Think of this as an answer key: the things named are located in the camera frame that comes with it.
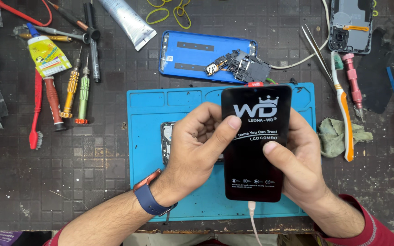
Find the glue tube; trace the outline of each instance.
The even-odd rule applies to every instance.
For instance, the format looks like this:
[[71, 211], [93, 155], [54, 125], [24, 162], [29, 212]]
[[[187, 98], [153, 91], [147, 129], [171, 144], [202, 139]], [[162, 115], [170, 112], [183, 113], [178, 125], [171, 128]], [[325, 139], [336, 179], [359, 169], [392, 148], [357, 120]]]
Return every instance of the glue tube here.
[[71, 63], [54, 42], [41, 36], [31, 23], [27, 23], [33, 38], [28, 40], [31, 58], [42, 78], [72, 68]]
[[106, 11], [130, 38], [139, 51], [150, 39], [156, 36], [151, 28], [124, 0], [99, 0]]

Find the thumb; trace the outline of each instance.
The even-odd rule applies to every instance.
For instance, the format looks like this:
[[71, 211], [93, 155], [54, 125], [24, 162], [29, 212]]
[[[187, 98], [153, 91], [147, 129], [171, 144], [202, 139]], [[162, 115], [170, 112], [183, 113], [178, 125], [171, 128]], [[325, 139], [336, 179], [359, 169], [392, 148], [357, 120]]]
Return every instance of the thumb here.
[[277, 142], [267, 142], [262, 151], [267, 160], [291, 180], [302, 179], [302, 176], [309, 172], [293, 152]]
[[211, 138], [201, 146], [201, 151], [209, 159], [217, 160], [238, 133], [241, 127], [241, 119], [231, 115], [224, 119], [216, 128]]

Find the black phone screen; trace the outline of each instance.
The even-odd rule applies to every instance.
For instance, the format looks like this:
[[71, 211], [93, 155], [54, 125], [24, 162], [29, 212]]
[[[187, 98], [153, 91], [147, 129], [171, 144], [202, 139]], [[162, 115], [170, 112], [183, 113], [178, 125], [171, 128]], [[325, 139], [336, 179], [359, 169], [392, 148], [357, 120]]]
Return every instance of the black phone screen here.
[[262, 153], [266, 142], [287, 144], [292, 89], [288, 85], [232, 87], [222, 92], [222, 118], [236, 115], [242, 125], [224, 151], [226, 197], [278, 202], [283, 173]]

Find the green screwdriver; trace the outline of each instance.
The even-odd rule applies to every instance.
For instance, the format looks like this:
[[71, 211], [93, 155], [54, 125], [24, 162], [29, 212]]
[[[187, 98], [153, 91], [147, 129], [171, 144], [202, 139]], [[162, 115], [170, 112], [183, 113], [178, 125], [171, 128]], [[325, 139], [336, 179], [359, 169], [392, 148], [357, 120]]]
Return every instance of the green screwdriver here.
[[80, 106], [78, 108], [78, 119], [75, 119], [77, 124], [87, 124], [86, 108], [88, 106], [89, 97], [89, 68], [88, 68], [89, 54], [86, 58], [86, 66], [83, 68], [83, 77], [80, 79]]

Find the red sleeve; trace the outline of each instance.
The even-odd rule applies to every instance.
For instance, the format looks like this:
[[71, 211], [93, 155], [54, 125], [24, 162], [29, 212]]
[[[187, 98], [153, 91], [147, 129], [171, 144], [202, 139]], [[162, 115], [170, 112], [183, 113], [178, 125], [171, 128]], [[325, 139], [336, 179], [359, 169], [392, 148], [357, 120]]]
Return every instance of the red sleeve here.
[[58, 231], [57, 233], [56, 233], [56, 235], [52, 238], [52, 239], [50, 239], [50, 240], [48, 240], [46, 243], [44, 243], [43, 244], [43, 246], [58, 246], [58, 241], [59, 241], [59, 236], [60, 236], [60, 233], [62, 232], [62, 230], [63, 230], [63, 228], [65, 228], [65, 226], [63, 226], [62, 227], [62, 229], [60, 229], [60, 231]]
[[314, 224], [314, 230], [319, 235], [330, 243], [342, 246], [358, 246], [358, 245], [393, 245], [394, 234], [383, 224], [381, 224], [374, 216], [367, 212], [358, 201], [349, 195], [338, 195], [340, 198], [351, 204], [364, 215], [365, 227], [360, 235], [353, 238], [330, 238], [326, 236], [323, 231]]

